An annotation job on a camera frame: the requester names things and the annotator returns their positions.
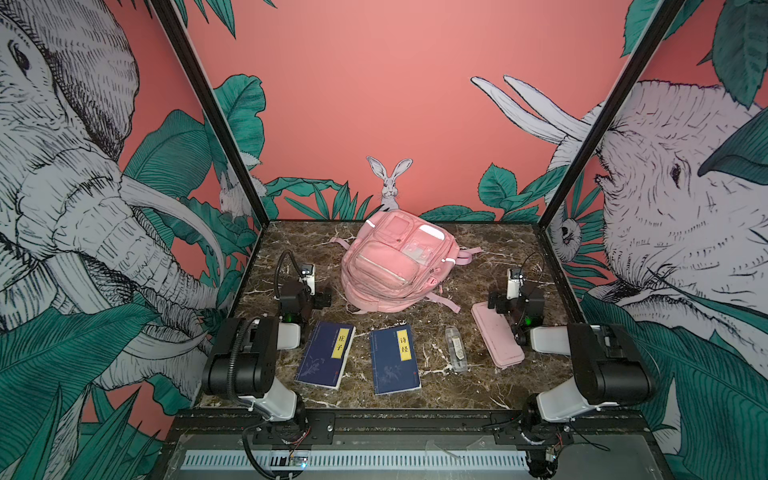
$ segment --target rabbit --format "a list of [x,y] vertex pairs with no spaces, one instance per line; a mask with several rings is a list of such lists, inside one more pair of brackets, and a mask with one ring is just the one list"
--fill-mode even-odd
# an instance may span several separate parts
[[400,210],[400,206],[397,204],[397,200],[395,200],[398,195],[395,180],[413,165],[413,160],[406,158],[405,160],[400,161],[392,172],[391,177],[387,176],[386,168],[384,168],[384,165],[382,165],[380,161],[376,160],[374,157],[367,157],[367,160],[368,163],[371,164],[373,173],[378,178],[384,180],[384,187],[382,188],[382,208],[380,211],[388,212],[390,210]]

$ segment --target pink pencil case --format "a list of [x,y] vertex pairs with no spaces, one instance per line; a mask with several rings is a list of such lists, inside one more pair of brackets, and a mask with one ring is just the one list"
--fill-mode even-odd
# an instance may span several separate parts
[[512,329],[502,314],[489,309],[486,302],[480,302],[472,305],[472,317],[478,324],[493,363],[498,368],[517,365],[525,359],[523,349],[515,342]]

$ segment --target backpack strap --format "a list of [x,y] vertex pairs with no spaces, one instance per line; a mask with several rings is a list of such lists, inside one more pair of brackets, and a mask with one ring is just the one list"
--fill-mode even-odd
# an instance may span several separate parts
[[340,238],[333,237],[331,240],[329,240],[330,243],[338,243],[342,247],[344,247],[344,250],[349,250],[349,244],[346,242],[346,240],[342,240]]
[[444,296],[440,296],[434,292],[427,293],[424,298],[429,300],[430,302],[440,303],[441,305],[447,306],[449,309],[453,310],[453,313],[458,313],[459,310],[462,309],[460,306],[456,305],[451,300],[445,298]]
[[458,255],[456,255],[458,257],[456,258],[456,261],[455,261],[456,265],[469,265],[469,263],[472,262],[473,253],[482,253],[482,248],[475,247],[475,248],[468,248],[466,250],[459,250]]

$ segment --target yellow label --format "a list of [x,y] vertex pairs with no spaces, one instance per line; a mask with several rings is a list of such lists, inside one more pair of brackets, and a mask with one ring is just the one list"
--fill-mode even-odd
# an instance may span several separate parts
[[344,353],[344,345],[346,345],[346,337],[349,336],[349,329],[339,329],[339,336],[336,337],[336,346],[333,347],[332,359],[340,359]]
[[400,361],[411,359],[411,344],[408,343],[408,330],[397,331],[397,342],[400,346]]

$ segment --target book cover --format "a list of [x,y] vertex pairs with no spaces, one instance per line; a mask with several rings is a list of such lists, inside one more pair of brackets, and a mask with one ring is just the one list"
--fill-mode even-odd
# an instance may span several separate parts
[[372,331],[371,364],[376,395],[422,388],[410,325]]
[[304,349],[296,381],[338,389],[354,336],[355,327],[352,325],[318,323]]

